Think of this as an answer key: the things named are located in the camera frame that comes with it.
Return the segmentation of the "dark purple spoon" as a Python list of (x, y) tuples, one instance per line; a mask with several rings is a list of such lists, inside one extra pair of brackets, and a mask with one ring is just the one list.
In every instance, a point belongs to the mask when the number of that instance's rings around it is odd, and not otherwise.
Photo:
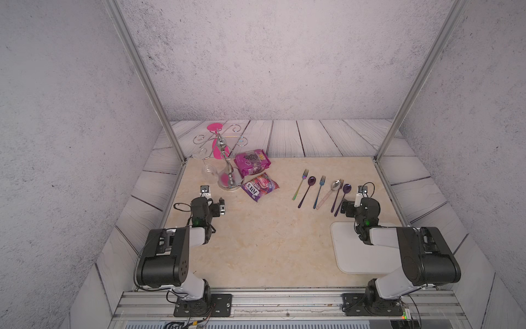
[(343, 187), (342, 187), (342, 199), (341, 199), (341, 202), (340, 204), (338, 205), (338, 207), (335, 209), (334, 211), (334, 216), (337, 217), (338, 214), (341, 212), (341, 207), (343, 205), (343, 202), (344, 202), (344, 199), (345, 199), (345, 196), (346, 194), (348, 194), (349, 192), (352, 191), (352, 185), (350, 184), (344, 184)]

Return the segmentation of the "silver spoon pink handle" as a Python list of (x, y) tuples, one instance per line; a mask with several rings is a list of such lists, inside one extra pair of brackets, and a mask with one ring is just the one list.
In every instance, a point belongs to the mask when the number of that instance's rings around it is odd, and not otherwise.
[(334, 182), (331, 183), (330, 190), (326, 193), (323, 199), (317, 203), (316, 208), (315, 208), (316, 210), (319, 210), (322, 207), (322, 205), (329, 199), (332, 193), (340, 189), (341, 183), (342, 183), (342, 180), (335, 180)]

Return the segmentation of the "blue fork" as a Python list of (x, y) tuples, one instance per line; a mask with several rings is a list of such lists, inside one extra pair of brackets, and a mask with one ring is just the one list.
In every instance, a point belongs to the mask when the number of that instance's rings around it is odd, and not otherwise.
[(325, 180), (326, 180), (326, 176), (322, 175), (322, 177), (320, 179), (320, 182), (319, 182), (319, 190), (318, 190), (318, 193), (316, 195), (316, 200), (314, 202), (313, 209), (316, 209), (316, 207), (317, 207), (317, 204), (319, 202), (319, 195), (320, 195), (320, 192), (321, 192), (321, 189), (322, 189), (323, 185), (325, 184)]

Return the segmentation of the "rainbow purple spoon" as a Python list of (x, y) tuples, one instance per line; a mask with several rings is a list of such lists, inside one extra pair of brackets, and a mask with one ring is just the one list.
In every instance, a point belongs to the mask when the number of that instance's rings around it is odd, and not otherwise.
[(297, 208), (301, 208), (301, 207), (302, 207), (302, 205), (303, 205), (303, 203), (304, 203), (304, 200), (305, 200), (305, 198), (306, 198), (306, 196), (307, 196), (307, 194), (308, 194), (310, 188), (311, 188), (312, 186), (314, 186), (315, 184), (316, 184), (316, 177), (315, 177), (315, 176), (310, 176), (310, 177), (308, 178), (308, 188), (307, 188), (307, 190), (305, 191), (304, 196), (302, 197), (302, 199), (301, 199), (301, 201), (300, 201), (300, 203), (299, 203), (299, 205), (298, 205)]

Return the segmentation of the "dark purple fork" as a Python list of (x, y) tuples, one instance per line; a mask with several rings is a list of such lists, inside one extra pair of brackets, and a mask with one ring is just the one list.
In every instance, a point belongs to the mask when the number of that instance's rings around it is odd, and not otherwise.
[(337, 186), (337, 189), (336, 189), (336, 197), (335, 197), (334, 202), (332, 204), (331, 212), (334, 212), (334, 210), (335, 210), (336, 202), (338, 200), (338, 194), (340, 193), (340, 190), (342, 189), (342, 186), (344, 185), (344, 182), (345, 181), (343, 179), (338, 180), (338, 186)]

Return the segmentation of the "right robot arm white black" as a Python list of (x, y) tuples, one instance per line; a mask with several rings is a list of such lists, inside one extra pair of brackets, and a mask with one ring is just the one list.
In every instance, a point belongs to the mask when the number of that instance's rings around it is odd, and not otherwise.
[(369, 281), (361, 302), (370, 311), (397, 306), (401, 297), (427, 285), (441, 286), (460, 281), (461, 269), (442, 233), (436, 227), (386, 227), (379, 224), (381, 206), (372, 195), (358, 189), (354, 201), (342, 199), (335, 215), (353, 218), (353, 230), (368, 246), (398, 251), (400, 267)]

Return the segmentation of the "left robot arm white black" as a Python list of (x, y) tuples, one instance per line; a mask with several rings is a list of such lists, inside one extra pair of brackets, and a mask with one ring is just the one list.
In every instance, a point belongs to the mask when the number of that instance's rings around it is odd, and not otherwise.
[(190, 272), (190, 249), (210, 242), (216, 232), (212, 220), (225, 214), (225, 200), (214, 202), (208, 185), (200, 192), (189, 204), (185, 226), (149, 231), (134, 272), (138, 289), (167, 291), (190, 305), (211, 303), (208, 282)]

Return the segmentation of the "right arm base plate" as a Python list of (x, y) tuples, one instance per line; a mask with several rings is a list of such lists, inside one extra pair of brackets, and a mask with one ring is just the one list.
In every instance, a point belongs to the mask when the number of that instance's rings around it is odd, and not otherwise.
[(402, 317), (405, 311), (400, 300), (368, 297), (365, 293), (342, 294), (342, 312), (350, 317)]

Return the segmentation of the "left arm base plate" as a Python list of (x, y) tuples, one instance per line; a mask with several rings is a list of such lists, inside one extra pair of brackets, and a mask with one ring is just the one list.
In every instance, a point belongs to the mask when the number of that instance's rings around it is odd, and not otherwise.
[(229, 317), (231, 315), (232, 294), (205, 294), (200, 300), (175, 303), (173, 316), (183, 317)]

